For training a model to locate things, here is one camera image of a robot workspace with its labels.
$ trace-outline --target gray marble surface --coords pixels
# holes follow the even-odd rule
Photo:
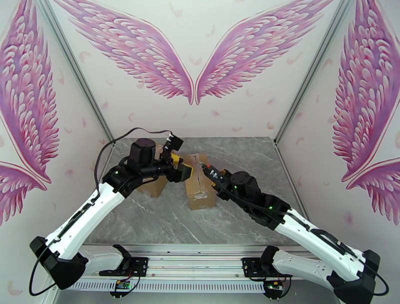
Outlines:
[[[129,154],[134,139],[117,143],[109,166]],[[155,139],[163,144],[165,139]],[[206,153],[215,167],[247,171],[265,193],[299,210],[278,155],[267,137],[186,138],[180,155]],[[185,184],[168,183],[160,197],[133,192],[112,210],[87,238],[90,243],[268,244],[295,243],[256,224],[232,201],[217,199],[217,207],[190,210]]]

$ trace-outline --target white wall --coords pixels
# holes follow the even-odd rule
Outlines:
[[[398,12],[400,2],[397,0],[376,0],[388,28],[392,28],[400,37],[400,20]],[[316,225],[332,232],[336,237],[360,250],[371,249],[381,256],[380,274],[391,287],[390,295],[376,297],[373,303],[398,303],[400,291],[397,287],[400,277],[399,266],[399,229],[393,220],[381,215],[379,209],[374,212],[372,199],[368,192],[359,186],[346,189],[349,182],[341,182],[346,173],[346,162],[334,154],[333,115],[336,100],[336,87],[340,57],[343,51],[344,36],[348,33],[348,24],[355,20],[355,6],[349,12],[344,24],[338,31],[332,46],[324,58],[324,67],[317,72],[297,114],[290,124],[280,149],[288,168],[297,183],[297,188],[305,202],[306,208]],[[389,57],[395,66],[391,83],[398,81],[398,63],[396,55]],[[381,145],[369,166],[378,162],[400,157],[399,150],[400,110],[391,121]],[[386,188],[384,196],[390,194]],[[398,185],[394,184],[397,198],[394,204],[399,207]],[[377,284],[376,292],[384,290]]]
[[[0,43],[8,34],[19,3],[19,0],[13,0],[1,4],[0,32],[3,34]],[[38,24],[43,27],[44,37],[49,44],[52,87],[56,92],[56,127],[59,128],[58,156],[46,164],[46,173],[51,179],[51,183],[43,182],[47,191],[38,188],[28,191],[21,213],[16,212],[8,221],[5,221],[5,213],[0,212],[0,217],[4,219],[0,226],[0,302],[7,304],[34,303],[37,300],[28,292],[29,276],[36,260],[29,243],[34,237],[47,236],[57,228],[92,192],[93,161],[102,146],[100,141],[105,139],[52,33],[40,15]],[[1,122],[0,159],[26,168]],[[1,193],[0,198],[3,199],[7,194],[8,191]],[[38,267],[34,291],[43,288],[46,277],[45,271]]]
[[[207,95],[199,105],[196,105],[196,102],[189,105],[184,96],[167,99],[143,87],[140,76],[135,79],[117,68],[114,61],[108,59],[90,44],[89,39],[77,32],[77,27],[69,21],[72,15],[59,4],[71,3],[78,6],[85,0],[49,2],[102,113],[116,136],[132,127],[142,126],[152,130],[168,128],[183,137],[272,138],[275,137],[294,99],[339,3],[338,0],[314,0],[312,5],[329,3],[320,11],[323,17],[316,23],[316,28],[278,58],[273,66],[267,67],[251,81],[243,82],[243,87],[232,94],[221,99]],[[109,9],[113,11],[123,12],[125,16],[134,15],[156,26],[170,41],[195,83],[214,48],[233,25],[259,12],[287,5],[291,1],[115,0],[112,4],[106,0],[89,2],[107,8],[110,6]]]

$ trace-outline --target pink feather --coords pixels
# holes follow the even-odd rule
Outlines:
[[[193,103],[193,82],[167,37],[151,23],[86,0],[54,0],[78,32],[146,88]]]
[[[0,161],[0,226],[21,213],[23,199],[33,188],[47,190],[46,186],[26,169],[8,162]]]
[[[379,209],[395,225],[400,223],[400,157],[369,166],[346,188],[356,186],[368,191],[374,212]]]
[[[335,154],[347,162],[342,181],[372,160],[399,105],[400,53],[375,0],[357,0],[340,59],[333,116]]]
[[[0,47],[1,120],[29,170],[51,183],[46,163],[57,156],[56,93],[43,31],[32,0],[21,0]]]
[[[196,81],[196,103],[206,95],[222,98],[249,82],[297,45],[333,0],[295,0],[231,27],[219,41]]]

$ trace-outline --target pink angel wing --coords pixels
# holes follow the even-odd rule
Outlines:
[[[46,163],[57,156],[59,141],[52,83],[36,8],[21,0],[0,48],[0,117],[24,165],[48,183]]]
[[[196,103],[206,95],[222,98],[273,65],[297,45],[333,0],[295,0],[231,27],[219,41],[195,85]]]
[[[16,211],[21,213],[23,199],[28,191],[39,188],[47,190],[46,186],[32,173],[24,168],[0,161],[0,226],[14,216]]]
[[[379,208],[389,221],[400,223],[400,157],[369,166],[346,188],[356,186],[368,191],[374,212]]]
[[[151,23],[86,0],[54,0],[78,32],[118,68],[166,98],[193,103],[193,82],[168,38]]]
[[[355,177],[376,154],[399,105],[398,40],[374,0],[357,0],[340,59],[333,125],[335,154],[347,162],[342,181]]]

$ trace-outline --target cardboard box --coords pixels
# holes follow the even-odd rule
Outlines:
[[[155,145],[155,156],[154,158],[158,160],[160,158],[160,153],[163,149],[163,146],[161,144],[156,144]],[[145,178],[143,181],[148,181],[151,180],[152,178]],[[147,184],[141,185],[139,188],[136,189],[136,191],[139,191],[141,193],[144,193],[145,195],[152,197],[152,198],[158,198],[163,192],[166,184],[168,183],[168,180],[165,176],[160,176],[157,180],[153,182],[149,182]]]
[[[208,164],[207,155],[203,153],[186,155],[183,158],[183,162],[193,167],[191,178],[185,181],[189,208],[191,210],[198,210],[215,207],[217,192],[211,186],[211,180],[204,175],[202,167],[199,164]]]

